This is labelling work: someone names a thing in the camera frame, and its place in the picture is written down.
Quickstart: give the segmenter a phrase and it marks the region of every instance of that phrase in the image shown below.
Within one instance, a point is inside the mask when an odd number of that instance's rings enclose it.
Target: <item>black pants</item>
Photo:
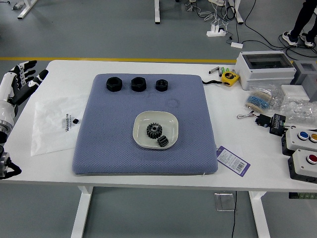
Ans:
[[[294,29],[291,32],[292,38],[297,38],[299,36],[304,26],[311,19],[316,6],[317,0],[306,0],[306,2],[303,3],[303,8],[299,12]],[[317,17],[313,28],[307,34],[309,38],[314,38],[317,35]]]

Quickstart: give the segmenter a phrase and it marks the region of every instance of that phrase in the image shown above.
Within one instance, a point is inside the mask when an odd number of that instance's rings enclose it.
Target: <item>robotic hand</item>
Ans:
[[[2,79],[0,84],[0,144],[6,143],[8,134],[13,129],[13,118],[17,115],[18,106],[35,92],[48,74],[45,69],[36,77],[30,76],[35,73],[35,70],[28,70],[33,68],[36,63],[36,60],[20,63],[6,73]],[[8,168],[12,168],[13,172],[7,173]],[[7,179],[21,172],[0,145],[0,179]]]

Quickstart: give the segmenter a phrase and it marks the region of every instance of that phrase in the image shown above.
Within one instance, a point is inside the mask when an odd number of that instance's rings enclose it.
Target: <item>desk stand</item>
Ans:
[[[160,24],[160,18],[159,18],[159,0],[154,0],[154,8],[155,8],[155,24]]]
[[[238,11],[241,0],[228,0],[230,6],[234,6],[236,9],[236,19],[239,24],[243,24],[243,19]]]
[[[81,190],[81,196],[77,209],[77,214],[74,222],[71,238],[82,238],[85,230],[86,218],[88,215],[93,186],[78,186]]]
[[[249,191],[259,238],[270,238],[261,197],[266,192]]]
[[[25,15],[29,12],[29,10],[31,10],[31,8],[34,6],[34,4],[37,2],[38,0],[24,0],[26,7],[24,8],[24,10],[20,13],[20,15],[18,15],[18,19],[23,19],[25,17]]]

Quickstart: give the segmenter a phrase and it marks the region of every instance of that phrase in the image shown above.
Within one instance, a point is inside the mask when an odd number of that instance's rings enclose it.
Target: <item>plastic bag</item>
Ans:
[[[37,102],[31,156],[75,148],[87,100],[88,95],[80,95]]]
[[[285,96],[281,114],[286,116],[288,123],[317,127],[317,102],[310,103]]]
[[[280,86],[250,85],[250,95],[246,101],[246,108],[259,113],[266,110],[279,110],[284,94]]]

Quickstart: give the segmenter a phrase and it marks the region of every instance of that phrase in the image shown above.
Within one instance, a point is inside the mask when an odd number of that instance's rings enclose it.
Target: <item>gear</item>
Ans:
[[[157,139],[162,135],[162,127],[160,124],[151,123],[147,127],[147,135],[151,139]]]
[[[165,135],[162,135],[159,139],[158,139],[158,143],[160,145],[160,147],[164,147],[165,145],[168,144],[168,139]]]

